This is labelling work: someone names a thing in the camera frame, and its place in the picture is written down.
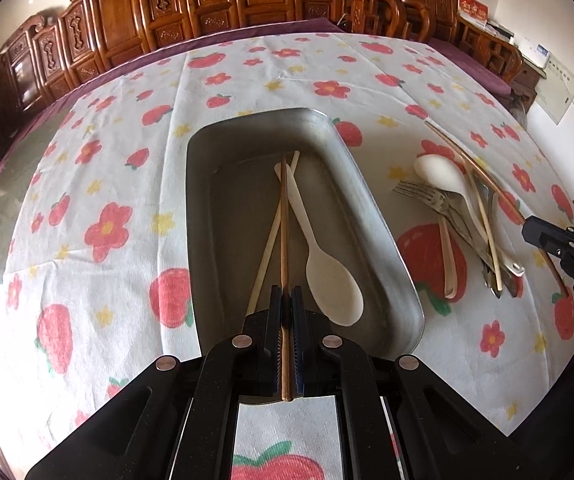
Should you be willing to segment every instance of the silver screw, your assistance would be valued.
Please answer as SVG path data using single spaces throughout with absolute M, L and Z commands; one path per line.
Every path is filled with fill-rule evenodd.
M 398 365 L 404 370 L 416 370 L 419 366 L 418 359 L 416 359 L 413 355 L 403 355 L 398 360 Z
M 231 340 L 231 344 L 236 348 L 247 348 L 253 343 L 251 337 L 247 334 L 238 334 L 234 339 Z
M 161 372 L 169 371 L 174 366 L 176 366 L 176 360 L 171 355 L 163 355 L 163 357 L 159 357 L 156 361 L 156 367 Z
M 343 340 L 340 339 L 337 335 L 326 335 L 323 337 L 323 345 L 325 345 L 327 348 L 338 348 L 342 344 Z

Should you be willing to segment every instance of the flower center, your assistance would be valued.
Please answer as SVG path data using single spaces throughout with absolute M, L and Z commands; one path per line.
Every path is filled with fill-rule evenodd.
M 100 228 L 100 234 L 107 236 L 114 230 L 114 222 L 105 222 Z

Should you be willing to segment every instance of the table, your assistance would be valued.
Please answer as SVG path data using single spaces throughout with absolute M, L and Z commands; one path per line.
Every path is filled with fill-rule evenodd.
M 429 118 L 523 215 L 574 224 L 535 142 L 424 44 L 266 36 L 110 81 L 74 105 L 47 146 L 0 285 L 0 443 L 10 462 L 29 468 L 157 356 L 200 355 L 187 268 L 187 142 L 206 124 L 300 106 L 336 122 L 412 269 L 427 318 L 414 353 L 505 433 L 537 405 L 574 352 L 574 297 L 559 297 L 500 204 L 497 241 L 527 268 L 520 297 L 496 300 L 480 261 L 459 243 L 461 286 L 444 300 L 435 214 L 391 190 L 414 177 L 417 156 L 454 158 L 425 126 Z M 283 466 L 305 478 L 340 478 L 335 417 L 329 398 L 242 408 L 233 478 Z

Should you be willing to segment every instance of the tablecloth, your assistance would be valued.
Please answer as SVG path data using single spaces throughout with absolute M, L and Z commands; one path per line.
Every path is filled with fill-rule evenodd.
M 0 289 L 0 441 L 10 462 L 29 468 L 157 356 L 201 354 L 187 258 L 187 142 L 206 124 L 286 107 L 326 113 L 350 147 L 419 290 L 427 325 L 414 353 L 505 433 L 545 395 L 574 352 L 574 296 L 560 298 L 517 219 L 496 205 L 497 241 L 527 269 L 519 298 L 491 295 L 480 261 L 459 243 L 458 294 L 445 300 L 435 214 L 391 190 L 414 178 L 417 156 L 455 159 L 429 118 L 524 216 L 574 224 L 535 142 L 424 44 L 266 36 L 121 76 L 81 97 L 58 129 L 24 199 Z M 341 477 L 332 399 L 244 407 L 239 420 L 233 478 L 270 478 L 285 467 L 295 477 Z M 10 442 L 22 452 L 7 452 Z

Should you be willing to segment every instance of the metal tray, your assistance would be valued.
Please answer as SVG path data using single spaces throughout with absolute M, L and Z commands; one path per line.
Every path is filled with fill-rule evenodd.
M 334 123 L 292 108 L 210 124 L 189 141 L 189 268 L 203 353 L 240 332 L 280 195 L 273 166 L 295 150 L 295 177 L 317 241 L 349 269 L 365 298 L 361 319 L 334 330 L 373 356 L 413 351 L 425 316 L 387 224 Z M 305 307 L 319 312 L 305 277 L 307 242 L 290 215 L 291 286 L 300 285 Z M 269 307 L 271 286 L 280 282 L 278 253 L 276 243 L 258 310 Z

